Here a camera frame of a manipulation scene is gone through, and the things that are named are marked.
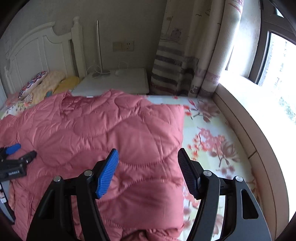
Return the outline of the colourful patterned pillow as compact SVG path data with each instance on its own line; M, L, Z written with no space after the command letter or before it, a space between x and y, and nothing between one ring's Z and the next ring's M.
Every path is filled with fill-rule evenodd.
M23 100L27 97L48 75L47 71L37 73L31 80L29 80L20 90L18 99Z

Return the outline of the beige yellow pillow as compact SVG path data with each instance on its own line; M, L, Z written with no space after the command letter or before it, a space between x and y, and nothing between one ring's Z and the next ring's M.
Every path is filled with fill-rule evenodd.
M36 105L45 98L50 97L59 83L66 78L62 71L51 71L44 80L32 91L30 99L31 105Z

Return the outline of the yellow cushion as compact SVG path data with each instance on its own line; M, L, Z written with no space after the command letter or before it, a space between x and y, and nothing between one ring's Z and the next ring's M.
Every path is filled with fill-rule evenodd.
M54 90L53 94L60 94L65 91L72 91L78 84L80 83L80 79L77 76L70 76L64 80L62 80L57 88Z

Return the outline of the white bedside table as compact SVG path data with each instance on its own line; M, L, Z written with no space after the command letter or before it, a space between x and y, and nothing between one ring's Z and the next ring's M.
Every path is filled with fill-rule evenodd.
M130 94L147 94L149 85L144 68L111 70L110 73L88 74L72 91L73 96L99 96L110 89Z

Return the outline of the slim silver standing lamp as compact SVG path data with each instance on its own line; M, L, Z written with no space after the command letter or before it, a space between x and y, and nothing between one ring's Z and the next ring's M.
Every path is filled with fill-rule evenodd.
M101 56L101 46L100 46L100 33L99 33L99 20L96 21L96 42L97 42L97 52L98 52L98 58L99 58L99 70L95 70L92 77L97 78L101 75L109 75L110 71L103 69L103 63L102 63L102 56Z

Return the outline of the white wooden headboard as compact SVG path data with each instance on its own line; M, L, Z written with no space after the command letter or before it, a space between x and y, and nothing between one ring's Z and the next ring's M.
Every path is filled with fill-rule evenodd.
M49 22L27 32L8 55L9 66L4 67L4 81L9 94L16 93L41 71L62 71L67 77L86 76L83 50L83 29L80 17L73 19L69 33L57 35Z

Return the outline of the dark framed window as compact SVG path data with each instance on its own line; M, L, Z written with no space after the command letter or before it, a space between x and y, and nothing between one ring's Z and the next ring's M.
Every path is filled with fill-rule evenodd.
M249 79L274 94L295 123L295 24L274 1L260 1L260 32Z

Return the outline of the patterned striped curtain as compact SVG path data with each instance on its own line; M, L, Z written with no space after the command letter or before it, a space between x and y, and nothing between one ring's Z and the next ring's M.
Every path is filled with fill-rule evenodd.
M151 93L212 97L230 59L243 1L167 1Z

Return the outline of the wall power socket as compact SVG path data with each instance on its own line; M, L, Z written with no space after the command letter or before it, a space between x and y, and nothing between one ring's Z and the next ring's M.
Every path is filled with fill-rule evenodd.
M134 51L134 41L113 42L112 50L114 52L132 52Z

